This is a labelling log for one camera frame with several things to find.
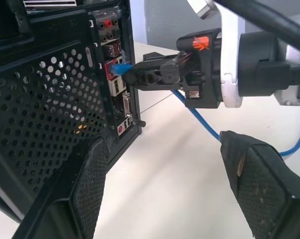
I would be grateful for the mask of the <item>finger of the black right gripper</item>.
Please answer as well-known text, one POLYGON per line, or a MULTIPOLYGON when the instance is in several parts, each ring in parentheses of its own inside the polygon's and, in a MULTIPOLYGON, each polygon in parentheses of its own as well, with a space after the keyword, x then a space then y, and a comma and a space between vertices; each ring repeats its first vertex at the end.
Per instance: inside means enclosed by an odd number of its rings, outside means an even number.
POLYGON ((123 74, 126 83, 142 91, 181 90, 189 72, 190 54, 167 61, 142 61, 123 74))
POLYGON ((177 57, 178 54, 173 55, 162 55, 158 52, 151 52, 143 55, 143 61, 163 61, 167 62, 175 57, 177 57))

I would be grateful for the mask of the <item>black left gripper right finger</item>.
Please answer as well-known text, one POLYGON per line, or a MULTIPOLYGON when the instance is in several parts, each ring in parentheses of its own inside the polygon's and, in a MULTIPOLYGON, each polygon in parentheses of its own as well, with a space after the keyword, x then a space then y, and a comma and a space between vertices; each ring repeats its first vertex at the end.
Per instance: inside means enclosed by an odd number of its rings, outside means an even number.
POLYGON ((300 177, 274 147, 223 131, 220 152, 230 188, 256 239, 300 239, 300 177))

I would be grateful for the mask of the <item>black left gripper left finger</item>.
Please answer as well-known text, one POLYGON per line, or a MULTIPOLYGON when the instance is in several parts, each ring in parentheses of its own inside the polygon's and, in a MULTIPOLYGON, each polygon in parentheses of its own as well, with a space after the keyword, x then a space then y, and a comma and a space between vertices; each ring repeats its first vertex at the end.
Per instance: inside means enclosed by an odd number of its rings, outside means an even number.
POLYGON ((92 239, 104 193, 110 142, 106 136, 75 145, 45 182, 15 239, 92 239))

